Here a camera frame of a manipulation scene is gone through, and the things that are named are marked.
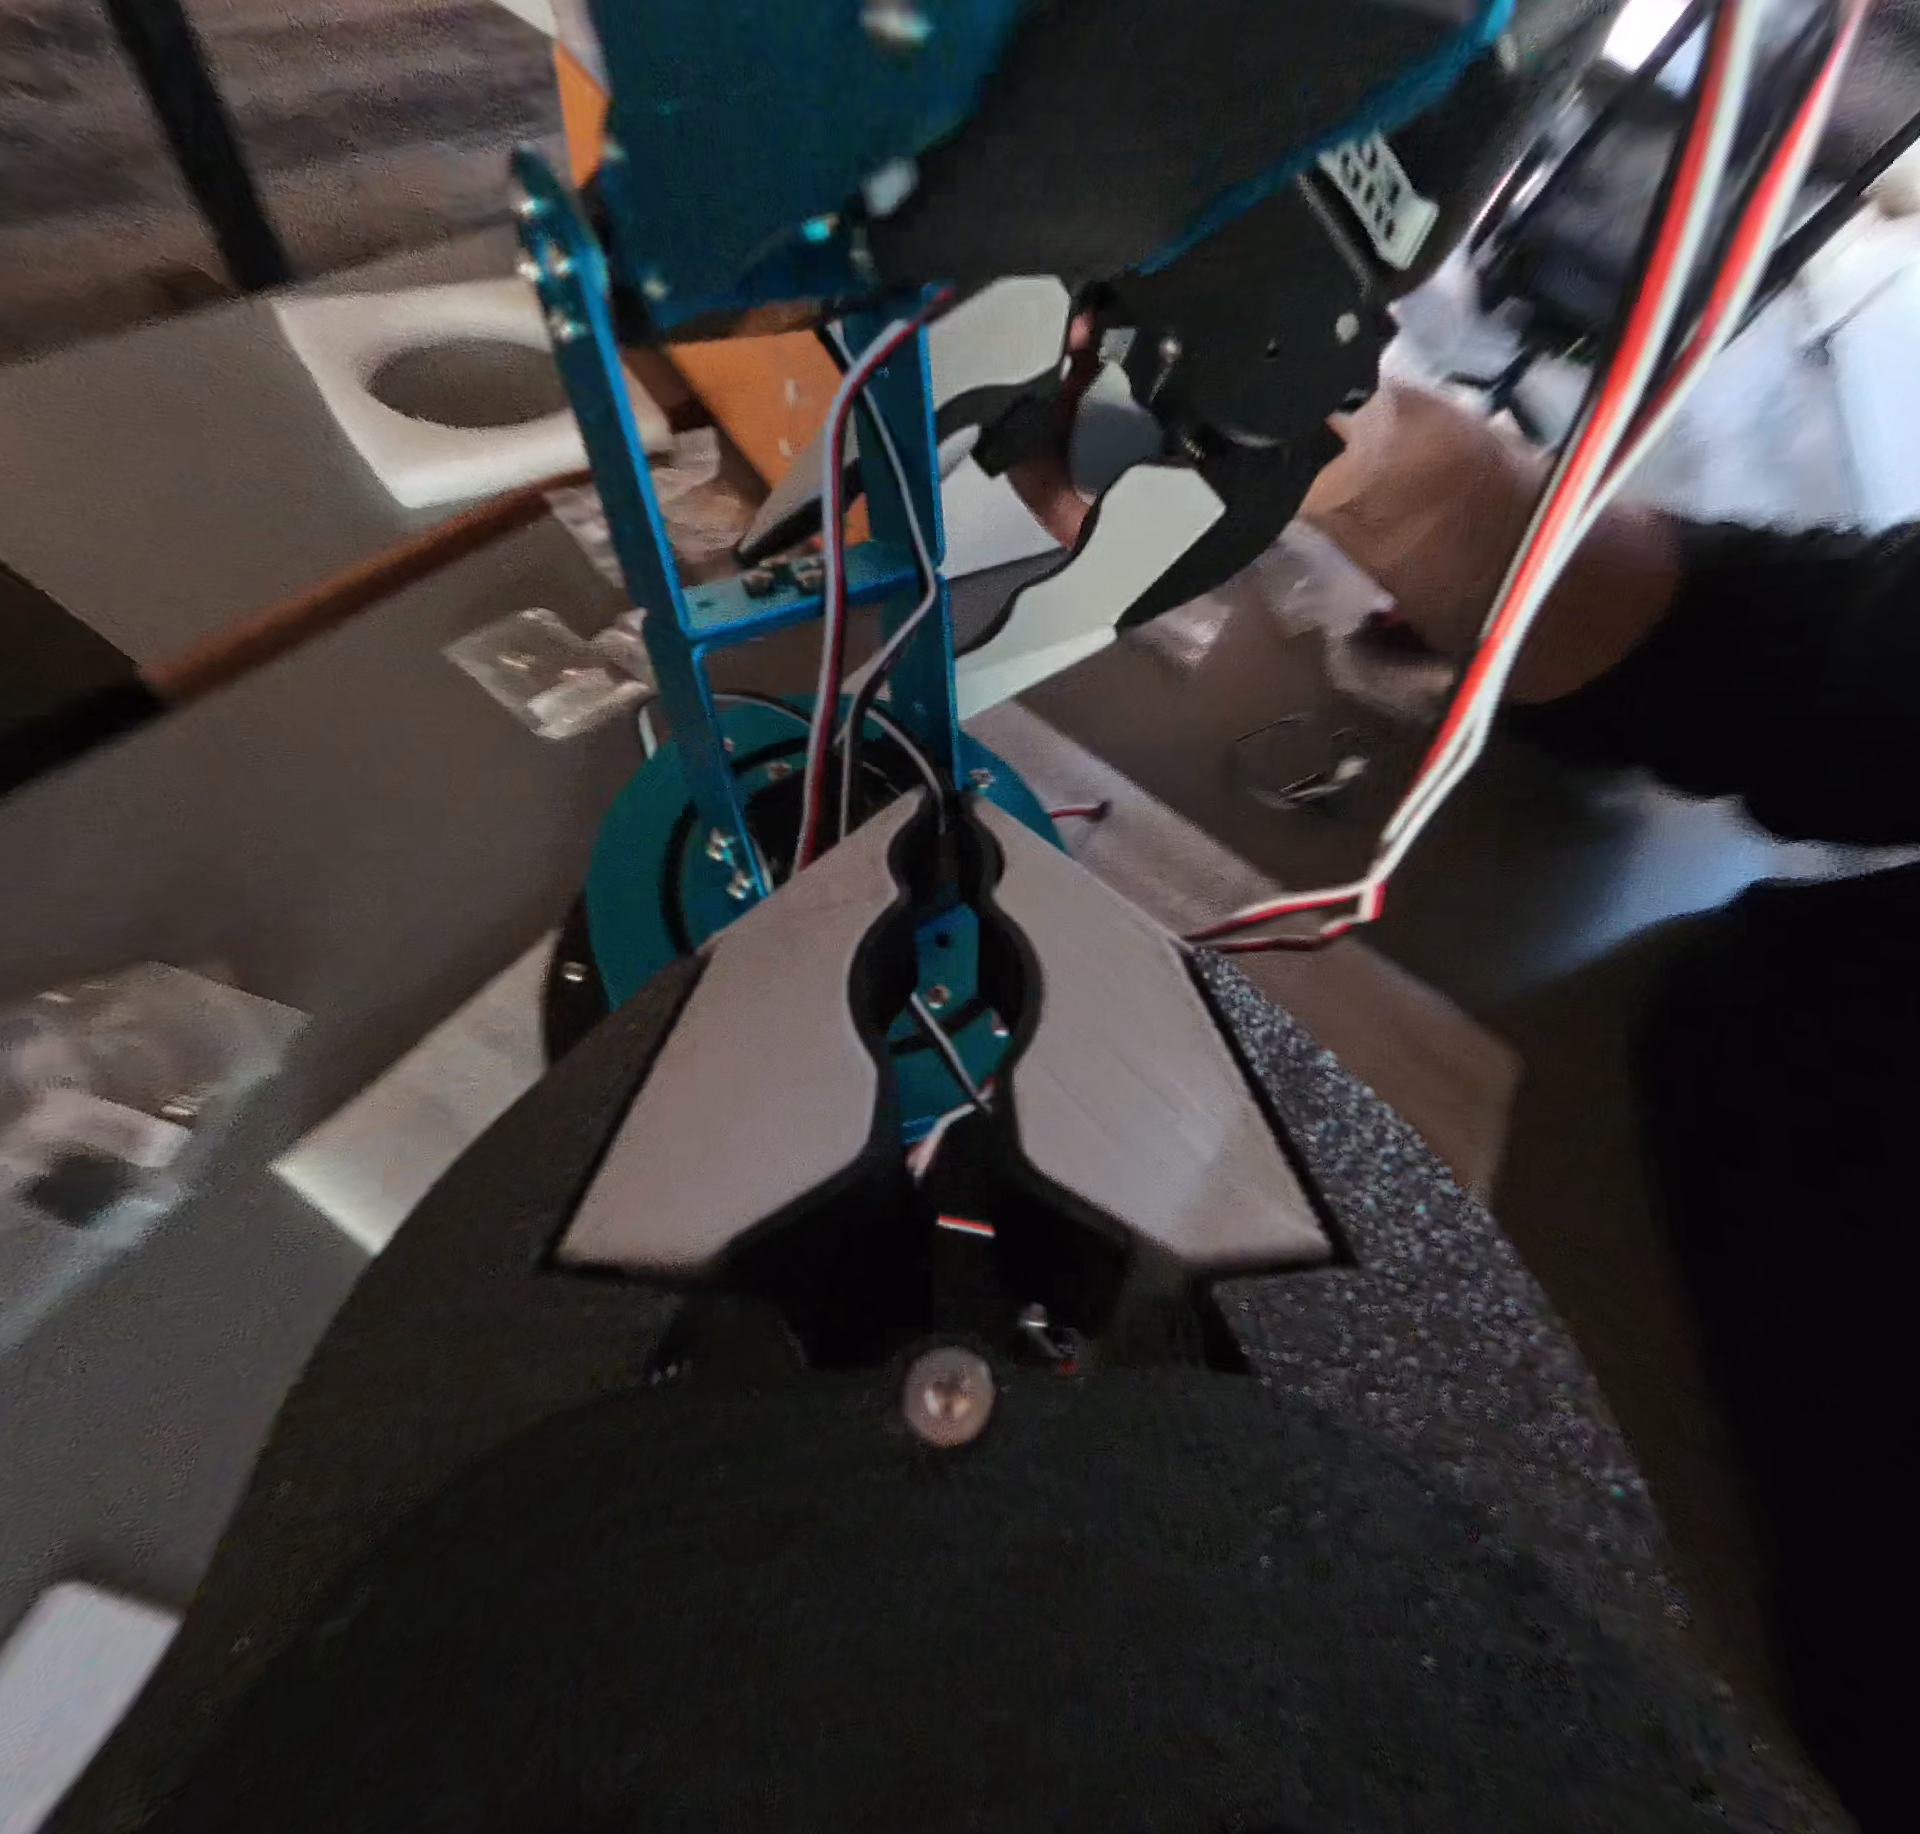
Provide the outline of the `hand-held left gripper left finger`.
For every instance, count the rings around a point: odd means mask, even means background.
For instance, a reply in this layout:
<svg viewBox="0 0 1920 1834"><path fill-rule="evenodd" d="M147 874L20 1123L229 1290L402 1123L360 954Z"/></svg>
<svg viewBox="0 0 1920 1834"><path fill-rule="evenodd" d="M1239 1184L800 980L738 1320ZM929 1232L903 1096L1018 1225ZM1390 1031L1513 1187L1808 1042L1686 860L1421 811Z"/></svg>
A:
<svg viewBox="0 0 1920 1834"><path fill-rule="evenodd" d="M568 1275L720 1275L778 1225L895 1184L894 1017L913 1002L913 860L936 801L894 801L707 942L707 967L598 1149Z"/></svg>

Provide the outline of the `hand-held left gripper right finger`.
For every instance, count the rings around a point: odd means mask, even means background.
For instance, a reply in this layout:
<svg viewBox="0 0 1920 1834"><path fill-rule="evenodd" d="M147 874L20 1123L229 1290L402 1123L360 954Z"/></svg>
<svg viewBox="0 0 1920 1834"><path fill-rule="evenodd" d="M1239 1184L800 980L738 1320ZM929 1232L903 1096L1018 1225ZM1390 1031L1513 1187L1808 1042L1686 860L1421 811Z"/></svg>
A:
<svg viewBox="0 0 1920 1834"><path fill-rule="evenodd" d="M1015 1164L1185 1275L1329 1268L1193 954L1015 811L970 811L970 879Z"/></svg>

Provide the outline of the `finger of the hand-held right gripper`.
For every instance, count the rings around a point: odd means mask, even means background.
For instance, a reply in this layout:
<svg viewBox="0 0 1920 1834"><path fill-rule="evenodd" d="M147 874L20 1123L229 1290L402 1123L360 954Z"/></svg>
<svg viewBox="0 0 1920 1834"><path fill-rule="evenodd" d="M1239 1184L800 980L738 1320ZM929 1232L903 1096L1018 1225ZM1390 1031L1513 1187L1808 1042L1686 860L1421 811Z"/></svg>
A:
<svg viewBox="0 0 1920 1834"><path fill-rule="evenodd" d="M1116 647L1125 615L1224 518L1198 466L1134 458L1098 495L1070 456L941 475L954 713L975 721Z"/></svg>
<svg viewBox="0 0 1920 1834"><path fill-rule="evenodd" d="M1061 385L1077 290L1061 279L1002 279L929 324L936 475L982 448L1032 393ZM824 528L824 436L778 475L738 560L787 560Z"/></svg>

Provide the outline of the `blue toy robot arm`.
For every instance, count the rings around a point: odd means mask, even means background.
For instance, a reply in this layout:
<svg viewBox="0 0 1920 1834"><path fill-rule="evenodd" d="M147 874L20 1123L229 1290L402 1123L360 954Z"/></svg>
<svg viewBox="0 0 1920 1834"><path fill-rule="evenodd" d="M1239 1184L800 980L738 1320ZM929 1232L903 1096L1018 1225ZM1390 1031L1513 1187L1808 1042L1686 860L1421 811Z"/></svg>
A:
<svg viewBox="0 0 1920 1834"><path fill-rule="evenodd" d="M817 865L867 728L970 794L954 713L929 324L1002 279L1061 279L1089 335L1125 265L1166 265L1301 165L1333 165L1406 301L1490 206L1622 0L590 0L607 165L516 157L523 265L641 635L682 811L720 879L664 931L720 931ZM682 590L621 335L840 316L817 581Z"/></svg>

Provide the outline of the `person's right forearm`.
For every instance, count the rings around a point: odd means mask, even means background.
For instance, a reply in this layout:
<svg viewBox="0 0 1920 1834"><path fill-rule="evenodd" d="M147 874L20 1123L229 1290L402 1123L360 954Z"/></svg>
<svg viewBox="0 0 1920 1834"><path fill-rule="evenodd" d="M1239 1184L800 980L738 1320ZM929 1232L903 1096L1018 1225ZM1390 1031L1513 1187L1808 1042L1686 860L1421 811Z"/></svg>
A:
<svg viewBox="0 0 1920 1834"><path fill-rule="evenodd" d="M1379 581L1415 647L1466 658L1552 458L1379 385L1329 411L1309 518ZM1507 721L1792 842L1920 842L1920 537L1754 528L1609 495L1525 625Z"/></svg>

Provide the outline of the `orange and white cardboard box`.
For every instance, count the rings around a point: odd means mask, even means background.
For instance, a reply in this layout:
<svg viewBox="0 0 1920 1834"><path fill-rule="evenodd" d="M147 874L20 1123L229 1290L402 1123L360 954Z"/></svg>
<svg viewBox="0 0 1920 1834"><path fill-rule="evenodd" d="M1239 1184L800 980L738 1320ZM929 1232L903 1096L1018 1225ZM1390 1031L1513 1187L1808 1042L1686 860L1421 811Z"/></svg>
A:
<svg viewBox="0 0 1920 1834"><path fill-rule="evenodd" d="M550 36L568 176L590 183L613 157L590 0L488 0L488 11ZM751 316L747 335L670 342L670 370L765 482L738 551L778 560L806 547L824 528L824 411L840 393L830 342L817 332L778 332L765 316Z"/></svg>

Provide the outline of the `white foam slab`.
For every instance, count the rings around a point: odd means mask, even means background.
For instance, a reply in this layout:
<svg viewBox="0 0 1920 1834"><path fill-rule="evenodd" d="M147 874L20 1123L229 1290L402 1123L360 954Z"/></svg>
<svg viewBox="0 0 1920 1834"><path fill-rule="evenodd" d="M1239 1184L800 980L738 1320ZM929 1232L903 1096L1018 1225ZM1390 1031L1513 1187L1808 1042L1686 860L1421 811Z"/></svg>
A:
<svg viewBox="0 0 1920 1834"><path fill-rule="evenodd" d="M1041 808L1109 808L1070 823L1070 849L1134 895L1166 931L1198 931L1202 902L1270 893L1253 860L1198 823L1134 794L1054 721L1002 706L975 737L1018 764ZM542 1075L540 988L561 934L540 934L454 1017L440 1017L402 1066L305 1126L278 1184L295 1184L340 1232L382 1250L425 1187ZM1376 942L1253 954L1239 958L1314 1042L1333 1049L1379 1106L1399 1106L1460 1187L1490 1196L1521 1049L1466 1017L1446 988L1415 980Z"/></svg>

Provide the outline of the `white foam piece with hole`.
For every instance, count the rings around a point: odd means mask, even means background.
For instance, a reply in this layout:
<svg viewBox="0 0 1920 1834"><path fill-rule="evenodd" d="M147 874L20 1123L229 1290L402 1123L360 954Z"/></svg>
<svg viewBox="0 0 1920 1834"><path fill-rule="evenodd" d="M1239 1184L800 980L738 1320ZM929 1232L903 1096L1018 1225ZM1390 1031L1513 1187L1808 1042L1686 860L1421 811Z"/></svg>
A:
<svg viewBox="0 0 1920 1834"><path fill-rule="evenodd" d="M402 505L465 505L585 466L550 332L523 279L282 290L278 332Z"/></svg>

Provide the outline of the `black flat mat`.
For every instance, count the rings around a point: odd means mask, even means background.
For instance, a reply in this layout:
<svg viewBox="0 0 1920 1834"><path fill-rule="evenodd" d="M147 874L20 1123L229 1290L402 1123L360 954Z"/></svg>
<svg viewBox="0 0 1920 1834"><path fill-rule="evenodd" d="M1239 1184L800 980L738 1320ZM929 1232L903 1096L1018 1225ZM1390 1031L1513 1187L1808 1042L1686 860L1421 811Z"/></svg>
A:
<svg viewBox="0 0 1920 1834"><path fill-rule="evenodd" d="M0 794L77 764L158 713L129 650L0 567Z"/></svg>

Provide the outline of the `white instruction manual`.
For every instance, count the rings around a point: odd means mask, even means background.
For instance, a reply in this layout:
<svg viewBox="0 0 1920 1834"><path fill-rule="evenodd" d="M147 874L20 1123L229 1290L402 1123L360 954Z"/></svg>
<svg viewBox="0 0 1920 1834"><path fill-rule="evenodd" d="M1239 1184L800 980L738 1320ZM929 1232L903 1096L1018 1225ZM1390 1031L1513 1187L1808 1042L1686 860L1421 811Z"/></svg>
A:
<svg viewBox="0 0 1920 1834"><path fill-rule="evenodd" d="M0 1644L0 1829L37 1834L173 1644L173 1612L55 1583Z"/></svg>

